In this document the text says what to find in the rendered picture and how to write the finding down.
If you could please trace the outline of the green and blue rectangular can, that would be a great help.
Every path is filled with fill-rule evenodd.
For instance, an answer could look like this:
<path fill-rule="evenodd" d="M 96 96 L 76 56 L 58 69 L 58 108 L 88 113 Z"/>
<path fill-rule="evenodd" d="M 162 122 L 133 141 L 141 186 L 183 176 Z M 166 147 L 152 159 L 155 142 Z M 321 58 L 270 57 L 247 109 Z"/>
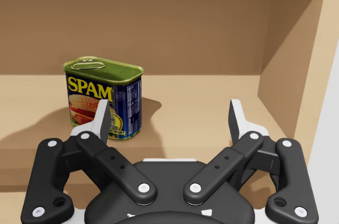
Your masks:
<path fill-rule="evenodd" d="M 94 120 L 99 101 L 109 101 L 109 139 L 125 140 L 141 129 L 140 66 L 99 57 L 79 57 L 62 65 L 73 127 Z"/>

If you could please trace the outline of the pale wooden shelf unit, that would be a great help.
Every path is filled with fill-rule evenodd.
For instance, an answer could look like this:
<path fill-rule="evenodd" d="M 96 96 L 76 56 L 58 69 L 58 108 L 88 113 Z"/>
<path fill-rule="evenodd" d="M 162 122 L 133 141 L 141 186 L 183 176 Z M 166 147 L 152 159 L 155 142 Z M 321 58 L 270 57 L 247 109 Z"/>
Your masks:
<path fill-rule="evenodd" d="M 0 0 L 0 219 L 17 222 L 37 145 L 68 138 L 62 64 L 141 66 L 131 162 L 208 162 L 230 144 L 229 100 L 309 159 L 339 39 L 339 0 Z"/>

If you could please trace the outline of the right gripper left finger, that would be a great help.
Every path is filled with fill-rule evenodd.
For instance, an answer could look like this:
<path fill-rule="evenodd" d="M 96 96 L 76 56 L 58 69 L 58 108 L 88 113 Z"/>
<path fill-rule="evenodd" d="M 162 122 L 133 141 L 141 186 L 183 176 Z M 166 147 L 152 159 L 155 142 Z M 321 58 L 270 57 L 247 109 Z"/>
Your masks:
<path fill-rule="evenodd" d="M 157 189 L 115 148 L 107 146 L 111 125 L 108 100 L 100 100 L 94 120 L 75 127 L 68 140 L 50 138 L 37 147 L 21 212 L 22 221 L 68 221 L 75 212 L 64 193 L 70 173 L 83 170 L 100 189 L 115 182 L 138 205 L 149 205 Z"/>

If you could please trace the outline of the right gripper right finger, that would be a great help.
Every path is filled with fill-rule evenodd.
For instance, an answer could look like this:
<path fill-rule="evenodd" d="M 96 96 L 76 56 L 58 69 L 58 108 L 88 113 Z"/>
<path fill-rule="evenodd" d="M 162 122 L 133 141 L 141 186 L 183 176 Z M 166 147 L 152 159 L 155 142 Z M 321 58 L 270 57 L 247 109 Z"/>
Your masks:
<path fill-rule="evenodd" d="M 318 221 L 301 144 L 290 138 L 273 141 L 265 127 L 246 120 L 238 99 L 230 100 L 228 125 L 232 146 L 224 148 L 185 184 L 185 201 L 202 205 L 225 182 L 240 190 L 256 171 L 264 171 L 275 186 L 264 209 L 268 219 Z"/>

